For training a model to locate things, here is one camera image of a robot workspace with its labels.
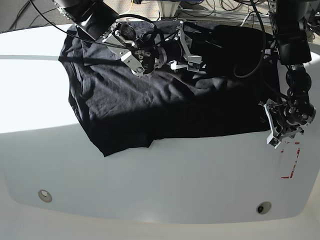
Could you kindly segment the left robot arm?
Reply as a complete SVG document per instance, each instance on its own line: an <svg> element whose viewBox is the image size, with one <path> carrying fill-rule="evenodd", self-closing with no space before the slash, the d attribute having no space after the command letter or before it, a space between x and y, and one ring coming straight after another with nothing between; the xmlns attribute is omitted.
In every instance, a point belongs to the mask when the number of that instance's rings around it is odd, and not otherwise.
<svg viewBox="0 0 320 240"><path fill-rule="evenodd" d="M305 14L308 0L270 0L269 18L280 63L287 67L287 93L277 93L283 101L268 99L264 110L271 133L267 143L277 147L284 138L303 134L303 126L313 122L316 108L311 104L309 90L312 80L304 64L312 60L307 40Z"/></svg>

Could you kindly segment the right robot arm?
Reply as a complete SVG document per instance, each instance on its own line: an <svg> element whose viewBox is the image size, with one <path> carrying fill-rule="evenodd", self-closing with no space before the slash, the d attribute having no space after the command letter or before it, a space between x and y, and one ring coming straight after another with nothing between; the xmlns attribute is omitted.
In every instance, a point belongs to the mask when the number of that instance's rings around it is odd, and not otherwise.
<svg viewBox="0 0 320 240"><path fill-rule="evenodd" d="M201 63L201 57L191 54L182 26L165 37L151 20L142 17L152 30L139 37L131 25L118 21L126 15L119 15L102 0L55 0L54 4L95 43L106 45L137 77L164 65L193 71Z"/></svg>

